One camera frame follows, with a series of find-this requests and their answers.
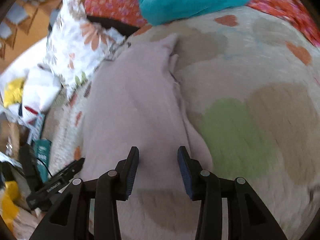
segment teal box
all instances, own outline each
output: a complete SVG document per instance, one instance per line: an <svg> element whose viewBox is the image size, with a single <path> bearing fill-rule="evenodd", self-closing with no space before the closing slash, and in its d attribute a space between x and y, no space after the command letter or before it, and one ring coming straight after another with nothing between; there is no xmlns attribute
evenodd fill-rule
<svg viewBox="0 0 320 240"><path fill-rule="evenodd" d="M46 167L49 167L50 148L51 141L47 139L41 139L35 142L35 155L43 161ZM39 160L37 160L37 163L41 179L43 182L46 182L48 180L48 171Z"/></svg>

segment green spot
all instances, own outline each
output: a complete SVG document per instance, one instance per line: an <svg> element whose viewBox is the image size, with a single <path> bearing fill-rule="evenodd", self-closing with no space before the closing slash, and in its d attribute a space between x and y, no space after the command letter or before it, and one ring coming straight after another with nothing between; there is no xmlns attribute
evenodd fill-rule
<svg viewBox="0 0 320 240"><path fill-rule="evenodd" d="M206 110L200 127L218 177L255 178L275 159L274 145L237 99L219 99Z"/></svg>

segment round metal pin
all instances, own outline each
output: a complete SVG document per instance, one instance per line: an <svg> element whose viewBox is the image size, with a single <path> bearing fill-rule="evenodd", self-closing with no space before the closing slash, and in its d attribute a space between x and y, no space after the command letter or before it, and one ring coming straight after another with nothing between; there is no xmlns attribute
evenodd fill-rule
<svg viewBox="0 0 320 240"><path fill-rule="evenodd" d="M201 176L208 177L210 175L210 171L202 170L200 171Z"/></svg>
<svg viewBox="0 0 320 240"><path fill-rule="evenodd" d="M73 185L79 185L81 183L81 179L74 179L73 181L72 181L72 184Z"/></svg>
<svg viewBox="0 0 320 240"><path fill-rule="evenodd" d="M115 171L115 170L108 171L108 175L109 175L110 177L114 177L114 176L117 175L117 171Z"/></svg>
<svg viewBox="0 0 320 240"><path fill-rule="evenodd" d="M239 184L244 184L244 183L245 183L245 179L239 177L239 178L237 179L237 182L238 182Z"/></svg>

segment white floral pillowcase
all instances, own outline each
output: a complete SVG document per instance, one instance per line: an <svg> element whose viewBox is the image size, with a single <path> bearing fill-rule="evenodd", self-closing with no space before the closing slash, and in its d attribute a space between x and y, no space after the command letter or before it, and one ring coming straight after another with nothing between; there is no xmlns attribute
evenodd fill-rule
<svg viewBox="0 0 320 240"><path fill-rule="evenodd" d="M125 37L114 28L106 30L100 24L89 22L83 4L77 0L62 1L47 40L44 64L60 78L70 98L103 59L114 59L114 52Z"/></svg>

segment yellow object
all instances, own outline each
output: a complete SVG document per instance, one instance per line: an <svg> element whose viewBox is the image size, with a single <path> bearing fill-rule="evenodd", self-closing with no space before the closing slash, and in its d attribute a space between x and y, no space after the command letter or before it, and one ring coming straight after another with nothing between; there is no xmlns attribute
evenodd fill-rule
<svg viewBox="0 0 320 240"><path fill-rule="evenodd" d="M15 181L7 181L1 199L2 218L10 231L13 231L12 222L19 213L19 208L13 203L20 196L18 184Z"/></svg>
<svg viewBox="0 0 320 240"><path fill-rule="evenodd" d="M23 84L25 78L16 78L9 82L4 89L3 106L8 107L22 102Z"/></svg>

